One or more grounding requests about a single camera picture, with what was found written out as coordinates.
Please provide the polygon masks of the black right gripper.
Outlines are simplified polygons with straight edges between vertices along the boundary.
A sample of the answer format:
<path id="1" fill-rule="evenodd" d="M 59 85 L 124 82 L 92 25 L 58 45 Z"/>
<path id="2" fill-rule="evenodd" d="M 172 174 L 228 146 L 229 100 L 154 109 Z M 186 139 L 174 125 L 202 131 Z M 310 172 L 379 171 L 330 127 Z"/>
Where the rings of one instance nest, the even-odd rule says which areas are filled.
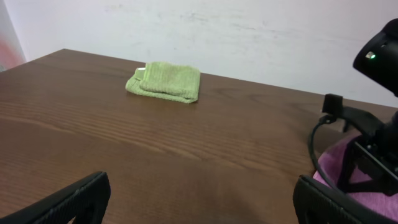
<path id="1" fill-rule="evenodd" d="M 337 188 L 344 193 L 397 193 L 397 114 L 383 123 L 372 113 L 343 105 L 343 97 L 325 95 L 322 111 L 330 123 L 345 121 L 361 134 L 346 145 Z"/>

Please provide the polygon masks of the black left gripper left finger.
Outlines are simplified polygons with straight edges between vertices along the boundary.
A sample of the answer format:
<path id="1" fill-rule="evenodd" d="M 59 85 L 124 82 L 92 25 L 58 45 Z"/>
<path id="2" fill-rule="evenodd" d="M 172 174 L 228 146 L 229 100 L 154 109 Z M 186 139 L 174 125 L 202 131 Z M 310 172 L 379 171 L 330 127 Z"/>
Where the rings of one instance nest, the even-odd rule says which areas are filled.
<path id="1" fill-rule="evenodd" d="M 101 224 L 111 196 L 106 172 L 95 172 L 48 197 L 1 218 L 3 224 Z"/>

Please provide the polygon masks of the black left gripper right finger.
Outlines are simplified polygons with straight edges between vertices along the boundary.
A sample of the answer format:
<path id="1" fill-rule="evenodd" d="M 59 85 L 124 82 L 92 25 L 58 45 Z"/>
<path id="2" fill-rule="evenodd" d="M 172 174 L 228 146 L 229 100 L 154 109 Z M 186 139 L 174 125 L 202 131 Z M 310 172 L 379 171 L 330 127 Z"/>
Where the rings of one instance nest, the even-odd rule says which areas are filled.
<path id="1" fill-rule="evenodd" d="M 397 224 L 307 175 L 298 178 L 293 204 L 299 224 Z"/>

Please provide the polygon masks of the folded green microfiber cloth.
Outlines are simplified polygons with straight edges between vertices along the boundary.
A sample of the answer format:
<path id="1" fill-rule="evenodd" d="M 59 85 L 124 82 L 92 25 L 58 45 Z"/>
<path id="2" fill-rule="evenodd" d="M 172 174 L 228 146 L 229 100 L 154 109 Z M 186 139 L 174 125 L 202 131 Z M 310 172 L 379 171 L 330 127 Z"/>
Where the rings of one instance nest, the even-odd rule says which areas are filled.
<path id="1" fill-rule="evenodd" d="M 198 100 L 200 75 L 198 69 L 188 65 L 151 62 L 136 69 L 125 89 L 136 95 L 194 103 Z"/>

